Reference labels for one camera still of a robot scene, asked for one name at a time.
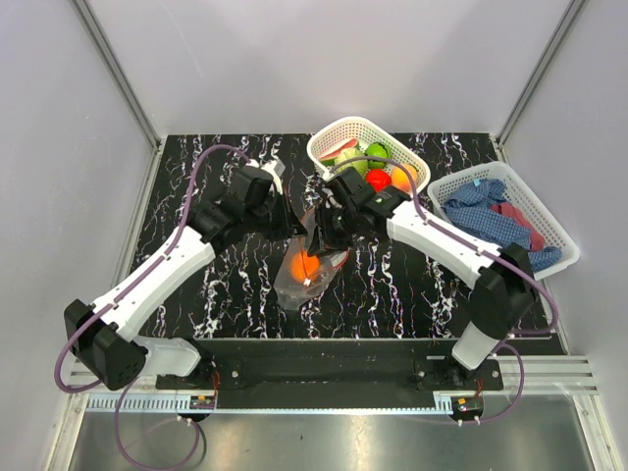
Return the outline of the fake orange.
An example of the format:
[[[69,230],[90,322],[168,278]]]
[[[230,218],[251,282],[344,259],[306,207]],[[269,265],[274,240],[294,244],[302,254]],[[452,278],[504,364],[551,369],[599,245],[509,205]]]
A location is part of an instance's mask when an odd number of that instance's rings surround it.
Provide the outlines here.
[[[289,272],[296,282],[307,286],[318,278],[320,266],[317,256],[309,256],[306,251],[301,250],[292,255]]]

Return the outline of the clear zip top bag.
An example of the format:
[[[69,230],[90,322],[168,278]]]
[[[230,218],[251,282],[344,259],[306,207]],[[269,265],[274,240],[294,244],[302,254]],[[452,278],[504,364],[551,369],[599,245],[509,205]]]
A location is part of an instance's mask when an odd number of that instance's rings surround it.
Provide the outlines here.
[[[274,281],[278,304],[286,311],[297,311],[303,304],[322,294],[349,255],[348,250],[309,255],[307,247],[314,234],[314,211],[306,212],[301,223],[307,235],[300,235],[290,241]]]

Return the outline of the fake watermelon slice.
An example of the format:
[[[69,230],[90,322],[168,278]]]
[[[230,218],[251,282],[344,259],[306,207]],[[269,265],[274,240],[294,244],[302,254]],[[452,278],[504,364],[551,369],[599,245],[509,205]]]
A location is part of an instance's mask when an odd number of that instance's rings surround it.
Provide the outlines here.
[[[326,166],[331,167],[334,165],[338,156],[346,149],[357,148],[359,144],[359,140],[357,138],[352,138],[340,145],[337,149],[323,155],[319,158],[319,162]]]

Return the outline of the fake red tomato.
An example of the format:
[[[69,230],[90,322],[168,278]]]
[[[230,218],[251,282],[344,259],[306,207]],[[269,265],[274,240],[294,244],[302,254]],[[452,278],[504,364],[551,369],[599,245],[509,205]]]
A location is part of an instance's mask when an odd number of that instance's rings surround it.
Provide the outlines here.
[[[385,189],[392,183],[391,176],[383,169],[370,169],[364,178],[365,182],[370,185],[376,192]]]

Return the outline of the fake green cabbage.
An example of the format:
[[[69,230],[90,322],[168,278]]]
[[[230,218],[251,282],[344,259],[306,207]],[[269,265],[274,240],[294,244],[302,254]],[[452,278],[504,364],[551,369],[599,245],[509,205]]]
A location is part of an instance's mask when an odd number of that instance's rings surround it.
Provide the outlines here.
[[[336,157],[334,165],[338,172],[353,168],[361,177],[368,172],[368,160],[364,159],[364,153],[357,148],[346,148]]]

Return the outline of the fake peach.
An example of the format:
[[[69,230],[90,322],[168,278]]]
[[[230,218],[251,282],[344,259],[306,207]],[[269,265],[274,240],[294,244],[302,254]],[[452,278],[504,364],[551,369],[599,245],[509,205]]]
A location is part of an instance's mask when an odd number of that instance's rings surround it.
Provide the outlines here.
[[[410,164],[402,164],[400,167],[394,166],[390,173],[391,184],[399,190],[410,192],[412,183],[418,181],[418,172]]]

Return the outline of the fake green apple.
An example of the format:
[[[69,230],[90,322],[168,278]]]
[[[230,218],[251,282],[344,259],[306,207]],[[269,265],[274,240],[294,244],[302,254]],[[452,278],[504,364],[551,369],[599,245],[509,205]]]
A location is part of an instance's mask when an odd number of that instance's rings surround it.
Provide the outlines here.
[[[365,154],[369,157],[378,157],[383,159],[389,159],[391,154],[389,148],[380,142],[374,142],[367,146]]]

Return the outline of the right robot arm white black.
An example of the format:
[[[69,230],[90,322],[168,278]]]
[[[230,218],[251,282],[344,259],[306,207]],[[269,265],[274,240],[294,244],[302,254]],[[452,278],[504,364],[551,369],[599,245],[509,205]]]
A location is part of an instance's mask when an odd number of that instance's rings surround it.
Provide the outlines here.
[[[436,260],[470,288],[470,320],[451,350],[445,376],[455,388],[471,387],[481,376],[480,365],[538,300],[527,252],[516,244],[501,248],[475,239],[392,185],[375,191],[352,167],[325,173],[324,182],[309,254],[346,251],[359,236],[387,237]]]

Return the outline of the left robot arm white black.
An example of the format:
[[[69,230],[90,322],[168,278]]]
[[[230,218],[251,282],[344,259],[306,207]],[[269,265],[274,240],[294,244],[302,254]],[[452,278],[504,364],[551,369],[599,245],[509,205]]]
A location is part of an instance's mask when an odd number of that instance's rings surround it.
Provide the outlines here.
[[[91,304],[65,310],[72,354],[111,391],[141,376],[179,377],[193,389],[211,379],[209,353],[193,340],[154,339],[139,331],[188,278],[246,236],[268,240],[303,236],[306,230],[284,194],[279,160],[248,164],[211,201],[198,205],[159,249],[115,288]]]

